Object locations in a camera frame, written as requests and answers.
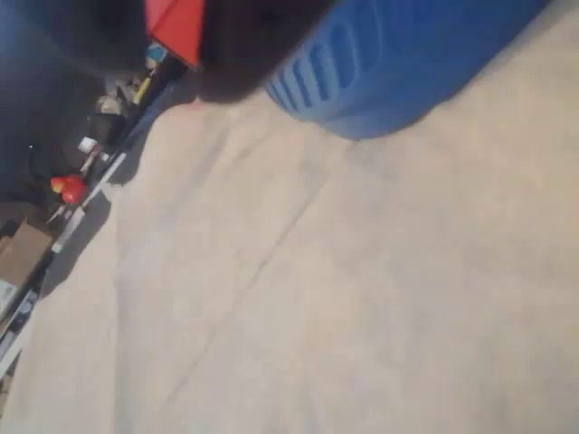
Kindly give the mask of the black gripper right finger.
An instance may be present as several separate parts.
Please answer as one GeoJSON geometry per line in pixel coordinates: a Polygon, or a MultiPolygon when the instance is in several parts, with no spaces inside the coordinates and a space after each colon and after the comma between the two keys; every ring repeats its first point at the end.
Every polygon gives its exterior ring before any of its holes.
{"type": "Polygon", "coordinates": [[[247,98],[335,4],[327,0],[206,1],[199,98],[215,104],[247,98]]]}

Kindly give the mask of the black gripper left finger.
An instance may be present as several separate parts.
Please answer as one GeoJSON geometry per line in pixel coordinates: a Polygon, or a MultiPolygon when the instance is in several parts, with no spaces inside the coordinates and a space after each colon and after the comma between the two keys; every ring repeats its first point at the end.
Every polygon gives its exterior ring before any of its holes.
{"type": "Polygon", "coordinates": [[[125,75],[145,64],[149,45],[142,1],[3,1],[59,54],[99,75],[125,75]]]}

